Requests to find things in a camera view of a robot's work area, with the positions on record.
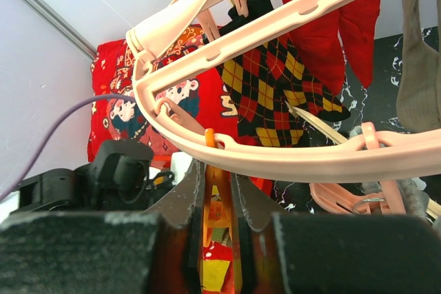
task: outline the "pink clothespin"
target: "pink clothespin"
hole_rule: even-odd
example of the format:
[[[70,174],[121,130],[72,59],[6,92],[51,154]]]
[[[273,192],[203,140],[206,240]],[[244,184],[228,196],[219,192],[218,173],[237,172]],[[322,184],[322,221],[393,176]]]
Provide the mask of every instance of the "pink clothespin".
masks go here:
[[[381,148],[373,123],[362,124],[367,149]],[[382,192],[356,196],[339,184],[311,183],[311,195],[324,210],[330,213],[371,214],[375,209],[382,214],[405,214],[404,203],[395,180],[380,182]]]

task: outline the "purple cable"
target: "purple cable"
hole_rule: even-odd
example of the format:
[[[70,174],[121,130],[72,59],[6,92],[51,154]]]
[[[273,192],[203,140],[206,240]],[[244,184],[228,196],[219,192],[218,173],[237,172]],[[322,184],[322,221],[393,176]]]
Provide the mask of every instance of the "purple cable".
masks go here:
[[[5,200],[7,196],[9,196],[10,193],[12,193],[15,188],[20,184],[20,182],[25,178],[25,176],[28,174],[29,170],[31,170],[32,166],[34,165],[35,161],[39,158],[41,152],[43,151],[43,148],[48,143],[50,137],[53,135],[55,130],[60,126],[60,124],[68,118],[70,115],[75,113],[78,109],[89,105],[90,103],[94,103],[95,101],[99,100],[105,100],[105,99],[121,99],[124,101],[131,101],[133,103],[136,103],[135,98],[132,96],[124,96],[122,94],[102,94],[100,96],[93,96],[90,97],[84,101],[81,101],[80,103],[77,103],[75,106],[69,108],[66,110],[59,118],[56,120],[51,127],[49,128],[49,131],[44,136],[43,140],[41,141],[40,145],[38,146],[37,150],[34,152],[34,155],[29,160],[28,164],[25,166],[24,170],[21,172],[21,174],[18,176],[16,180],[11,182],[9,185],[6,185],[6,188],[1,188],[0,191],[0,202]]]

